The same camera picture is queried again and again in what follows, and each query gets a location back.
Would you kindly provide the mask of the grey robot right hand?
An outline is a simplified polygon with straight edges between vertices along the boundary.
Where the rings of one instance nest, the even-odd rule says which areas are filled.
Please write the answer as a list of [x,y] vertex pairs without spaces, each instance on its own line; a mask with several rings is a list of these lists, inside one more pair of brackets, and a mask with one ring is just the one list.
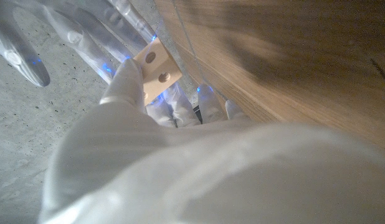
[[107,83],[116,70],[104,51],[124,62],[133,57],[126,43],[141,51],[157,37],[129,0],[0,1],[0,55],[40,87],[50,83],[50,76],[17,25],[13,14],[16,8],[50,25]]

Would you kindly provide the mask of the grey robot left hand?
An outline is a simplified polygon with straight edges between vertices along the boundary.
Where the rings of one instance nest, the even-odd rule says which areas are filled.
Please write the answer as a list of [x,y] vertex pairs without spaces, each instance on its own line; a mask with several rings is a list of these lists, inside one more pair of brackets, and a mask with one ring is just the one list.
[[321,126],[146,114],[138,63],[61,140],[39,223],[385,223],[385,155]]

